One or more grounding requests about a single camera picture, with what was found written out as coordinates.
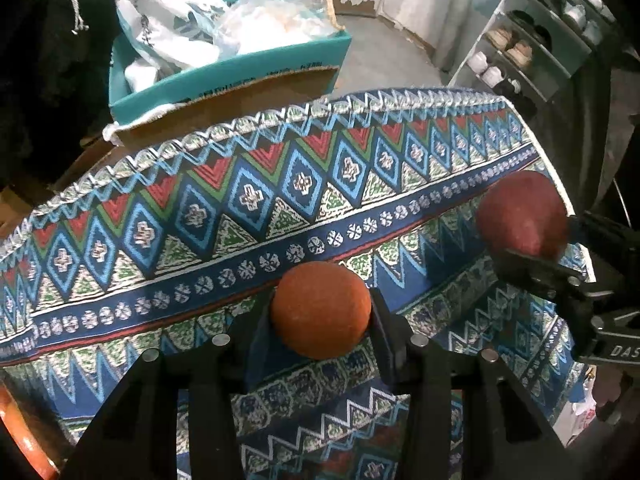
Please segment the right hand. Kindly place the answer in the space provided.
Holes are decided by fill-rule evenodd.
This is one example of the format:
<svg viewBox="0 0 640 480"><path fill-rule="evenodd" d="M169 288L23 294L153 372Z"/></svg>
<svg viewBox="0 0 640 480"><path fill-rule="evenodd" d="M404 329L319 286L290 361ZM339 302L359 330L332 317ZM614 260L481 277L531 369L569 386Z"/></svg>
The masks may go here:
<svg viewBox="0 0 640 480"><path fill-rule="evenodd" d="M597 419L615 425L622 420L634 422L639 416L639 390L636 378L619 366L597 366L591 390L596 401Z"/></svg>

